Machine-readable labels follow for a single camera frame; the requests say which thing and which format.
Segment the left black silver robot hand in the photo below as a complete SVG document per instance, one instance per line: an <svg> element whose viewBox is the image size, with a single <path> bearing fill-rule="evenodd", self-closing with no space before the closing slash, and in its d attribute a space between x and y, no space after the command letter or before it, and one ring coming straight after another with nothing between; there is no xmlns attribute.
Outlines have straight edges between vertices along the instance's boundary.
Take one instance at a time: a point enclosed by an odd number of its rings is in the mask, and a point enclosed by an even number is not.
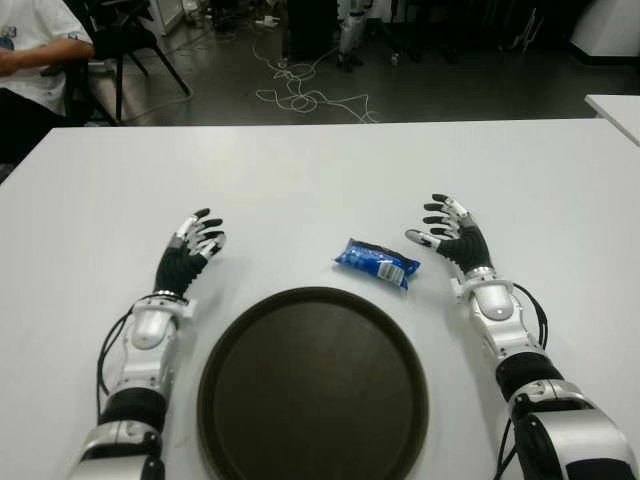
<svg viewBox="0 0 640 480"><path fill-rule="evenodd" d="M154 293L183 297L209 261L224 247L226 234L219 230L221 218L204 208L192 213L172 234L160 258Z"/></svg>

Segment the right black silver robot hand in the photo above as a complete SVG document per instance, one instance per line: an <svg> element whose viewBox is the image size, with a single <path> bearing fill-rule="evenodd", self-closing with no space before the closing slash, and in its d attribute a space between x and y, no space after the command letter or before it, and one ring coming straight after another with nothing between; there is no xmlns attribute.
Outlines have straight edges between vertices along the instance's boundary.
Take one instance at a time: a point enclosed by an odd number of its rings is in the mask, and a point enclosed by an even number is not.
<svg viewBox="0 0 640 480"><path fill-rule="evenodd" d="M426 231L408 229L405 237L433 250L456 265L463 274L478 268L493 269L489 247L471 212L445 194L433 194L424 205Z"/></svg>

